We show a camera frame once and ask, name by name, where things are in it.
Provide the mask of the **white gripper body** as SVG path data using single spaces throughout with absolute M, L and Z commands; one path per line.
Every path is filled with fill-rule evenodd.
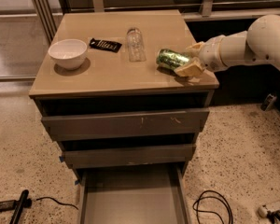
M 222 61 L 220 55 L 220 45 L 224 38 L 224 35 L 210 38 L 202 44 L 199 51 L 199 59 L 210 72 L 215 73 L 225 71 L 228 68 L 228 66 Z

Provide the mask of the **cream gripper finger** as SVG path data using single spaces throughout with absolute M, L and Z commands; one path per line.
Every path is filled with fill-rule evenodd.
M 175 69 L 175 73 L 180 77 L 197 77 L 203 73 L 205 66 L 197 57 L 192 58 L 188 63 L 185 63 Z
M 195 43 L 186 48 L 186 53 L 191 57 L 198 57 L 204 42 Z

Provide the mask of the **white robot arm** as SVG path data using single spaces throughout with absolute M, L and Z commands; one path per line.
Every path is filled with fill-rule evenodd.
M 197 77 L 204 70 L 271 64 L 280 71 L 280 16 L 265 15 L 233 35 L 219 35 L 186 48 L 187 63 L 175 69 L 180 77 Z

